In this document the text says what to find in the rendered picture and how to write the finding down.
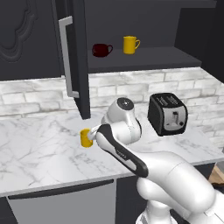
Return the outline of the grey dishwasher front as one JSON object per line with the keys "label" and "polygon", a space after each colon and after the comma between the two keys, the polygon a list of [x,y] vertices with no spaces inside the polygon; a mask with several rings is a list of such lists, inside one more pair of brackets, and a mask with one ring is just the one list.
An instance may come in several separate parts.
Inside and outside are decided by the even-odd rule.
{"label": "grey dishwasher front", "polygon": [[9,203],[18,224],[115,224],[116,183]]}

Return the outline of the dark closed cabinet door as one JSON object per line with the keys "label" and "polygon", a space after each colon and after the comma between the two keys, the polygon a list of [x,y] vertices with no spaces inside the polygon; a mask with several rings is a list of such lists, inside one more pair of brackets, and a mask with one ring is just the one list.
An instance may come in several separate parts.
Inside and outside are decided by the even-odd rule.
{"label": "dark closed cabinet door", "polygon": [[0,81],[59,76],[55,0],[0,0]]}

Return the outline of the dark open wall cabinet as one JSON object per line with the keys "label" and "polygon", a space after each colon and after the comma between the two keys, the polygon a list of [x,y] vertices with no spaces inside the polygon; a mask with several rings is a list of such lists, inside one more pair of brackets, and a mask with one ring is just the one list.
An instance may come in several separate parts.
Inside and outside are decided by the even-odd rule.
{"label": "dark open wall cabinet", "polygon": [[[87,65],[91,74],[198,67],[201,61],[175,46],[182,8],[214,8],[214,0],[84,0]],[[134,54],[123,53],[123,38],[141,41]],[[94,44],[112,45],[106,57]]]}

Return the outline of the dark red mug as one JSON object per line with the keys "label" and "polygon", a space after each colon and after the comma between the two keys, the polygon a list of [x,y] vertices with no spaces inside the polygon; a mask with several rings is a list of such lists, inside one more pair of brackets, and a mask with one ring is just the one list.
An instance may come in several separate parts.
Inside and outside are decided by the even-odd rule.
{"label": "dark red mug", "polygon": [[106,57],[113,51],[112,45],[106,45],[106,44],[94,44],[92,47],[92,54],[95,57]]}

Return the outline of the dark open cabinet door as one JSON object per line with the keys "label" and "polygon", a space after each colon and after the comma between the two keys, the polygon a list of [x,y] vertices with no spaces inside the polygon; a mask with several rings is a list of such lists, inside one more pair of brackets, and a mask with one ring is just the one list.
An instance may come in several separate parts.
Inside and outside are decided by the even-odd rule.
{"label": "dark open cabinet door", "polygon": [[88,49],[85,23],[85,4],[84,0],[53,0],[56,13],[56,27],[59,42],[59,60],[62,73],[64,73],[63,56],[60,43],[59,20],[69,16],[73,17],[73,23],[66,27],[68,54],[72,87],[78,91],[80,97],[73,98],[83,120],[89,119],[90,99],[88,84]]}

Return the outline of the tall yellow mug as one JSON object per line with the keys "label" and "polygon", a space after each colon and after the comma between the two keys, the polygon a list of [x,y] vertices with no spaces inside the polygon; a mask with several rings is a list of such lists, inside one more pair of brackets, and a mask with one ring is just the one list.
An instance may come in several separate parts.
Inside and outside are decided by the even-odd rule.
{"label": "tall yellow mug", "polygon": [[134,54],[136,49],[140,46],[141,41],[134,36],[125,36],[123,38],[123,48],[124,54]]}

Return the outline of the black toaster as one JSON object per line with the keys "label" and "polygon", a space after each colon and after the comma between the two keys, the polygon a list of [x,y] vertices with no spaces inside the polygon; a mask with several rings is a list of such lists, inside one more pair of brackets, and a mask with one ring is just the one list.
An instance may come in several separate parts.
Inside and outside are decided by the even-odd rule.
{"label": "black toaster", "polygon": [[173,93],[150,96],[148,120],[160,137],[183,134],[188,121],[186,105]]}

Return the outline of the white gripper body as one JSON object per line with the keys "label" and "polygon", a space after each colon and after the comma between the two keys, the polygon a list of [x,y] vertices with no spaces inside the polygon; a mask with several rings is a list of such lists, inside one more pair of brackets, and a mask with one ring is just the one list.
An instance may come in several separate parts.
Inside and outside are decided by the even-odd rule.
{"label": "white gripper body", "polygon": [[100,128],[99,125],[94,126],[88,133],[87,133],[87,137],[89,140],[94,140],[95,139],[95,135],[97,130]]}

